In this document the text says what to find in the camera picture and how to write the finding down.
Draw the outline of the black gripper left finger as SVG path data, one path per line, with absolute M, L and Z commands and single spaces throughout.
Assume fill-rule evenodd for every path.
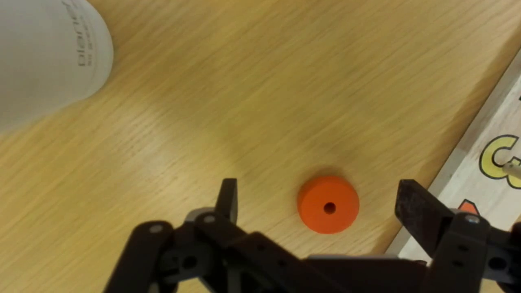
M 238 224 L 238 180 L 221 180 L 215 205 L 190 228 L 199 273 L 212 293 L 303 293 L 300 260 L 262 232 Z

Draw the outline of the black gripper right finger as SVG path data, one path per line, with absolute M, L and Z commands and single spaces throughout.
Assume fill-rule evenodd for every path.
M 454 213 L 414 179 L 397 187 L 396 216 L 431 257 L 422 293 L 477 293 L 487 254 L 484 221 Z

